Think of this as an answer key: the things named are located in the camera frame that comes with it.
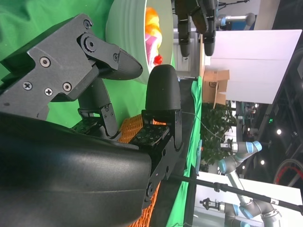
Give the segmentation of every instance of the orange mesh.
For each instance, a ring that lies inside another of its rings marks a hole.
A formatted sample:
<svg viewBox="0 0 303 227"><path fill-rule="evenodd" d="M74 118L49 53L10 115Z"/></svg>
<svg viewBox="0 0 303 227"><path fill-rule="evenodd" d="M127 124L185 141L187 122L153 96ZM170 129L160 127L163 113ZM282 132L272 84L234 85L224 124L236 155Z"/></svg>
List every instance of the orange mesh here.
<svg viewBox="0 0 303 227"><path fill-rule="evenodd" d="M166 125L166 123L161 123L161 122L156 122L156 121L153 121L153 124ZM135 117L125 119L120 128L122 135L119 139L119 142L129 143L132 140L132 138L140 131L140 129L142 127L143 127L143 122L142 122L141 114L137 115ZM136 222L131 224L129 227L149 227L150 220L152 217L152 211L153 211L153 208L154 208L154 206L156 204L156 200L157 200L159 186L160 186L160 184L158 185L155 193L153 194L153 196L151 198L150 206L148 208L145 208L142 211L141 217Z"/></svg>

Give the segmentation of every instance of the green cloth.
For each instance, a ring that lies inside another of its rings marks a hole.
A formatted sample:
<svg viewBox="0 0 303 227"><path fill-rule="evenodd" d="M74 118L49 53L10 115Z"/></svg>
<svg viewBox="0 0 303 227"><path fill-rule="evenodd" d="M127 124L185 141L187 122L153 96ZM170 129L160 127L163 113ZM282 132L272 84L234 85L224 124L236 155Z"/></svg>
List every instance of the green cloth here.
<svg viewBox="0 0 303 227"><path fill-rule="evenodd" d="M202 112L202 79L198 78L198 81L194 81L191 87L191 94L195 103L195 115L200 118ZM201 123L197 117L194 118L193 129L190 136L190 142L188 146L188 155L186 159L186 168L184 170L184 176L190 176L191 166L196 166L196 152L200 141L200 127ZM187 197L188 183L182 182L179 191L176 196L176 200L172 207L169 220L166 227L181 226L184 222L185 204Z"/></svg>
<svg viewBox="0 0 303 227"><path fill-rule="evenodd" d="M51 26L87 14L95 35L105 39L107 17L113 0L1 0L0 61ZM0 79L9 72L0 64ZM146 85L134 80L105 80L118 124L145 109ZM81 118L78 101L50 103L47 120L72 127Z"/></svg>

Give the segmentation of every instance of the green plant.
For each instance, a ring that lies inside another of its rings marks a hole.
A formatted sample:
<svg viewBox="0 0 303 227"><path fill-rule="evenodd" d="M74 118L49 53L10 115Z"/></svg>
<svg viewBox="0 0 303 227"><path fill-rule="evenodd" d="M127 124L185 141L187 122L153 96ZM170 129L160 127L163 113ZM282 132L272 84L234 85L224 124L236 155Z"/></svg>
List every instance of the green plant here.
<svg viewBox="0 0 303 227"><path fill-rule="evenodd" d="M203 125L201 125L201 137L203 140L202 159L213 165L216 161L229 156L227 151L220 149L220 143L225 141L225 133L237 125L236 118L232 115L232 106L230 101L226 105L205 103L202 105L202 122L205 127L211 131L210 133Z"/></svg>

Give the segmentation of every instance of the white bowl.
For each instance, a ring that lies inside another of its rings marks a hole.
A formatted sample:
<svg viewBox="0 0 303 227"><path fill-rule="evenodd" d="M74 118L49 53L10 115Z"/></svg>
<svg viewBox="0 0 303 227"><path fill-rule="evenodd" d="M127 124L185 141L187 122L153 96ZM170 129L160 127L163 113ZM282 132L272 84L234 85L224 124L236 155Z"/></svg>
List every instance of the white bowl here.
<svg viewBox="0 0 303 227"><path fill-rule="evenodd" d="M136 80L147 84L150 69L145 48L145 12L153 7L159 15L162 44L159 54L162 64L171 64L173 53L173 18L170 0L115 0L106 24L106 41L131 54L143 66Z"/></svg>

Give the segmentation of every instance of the red cherry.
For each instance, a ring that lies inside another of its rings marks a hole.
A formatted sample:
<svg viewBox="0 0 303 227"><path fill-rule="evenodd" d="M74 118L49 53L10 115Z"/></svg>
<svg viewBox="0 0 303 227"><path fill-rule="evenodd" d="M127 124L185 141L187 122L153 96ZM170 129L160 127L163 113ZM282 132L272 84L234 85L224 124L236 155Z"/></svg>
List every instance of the red cherry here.
<svg viewBox="0 0 303 227"><path fill-rule="evenodd" d="M155 65L161 65L162 62L163 62L163 58L162 58L161 55L156 56L156 57L155 57L155 60L153 61L153 63L154 63Z"/></svg>

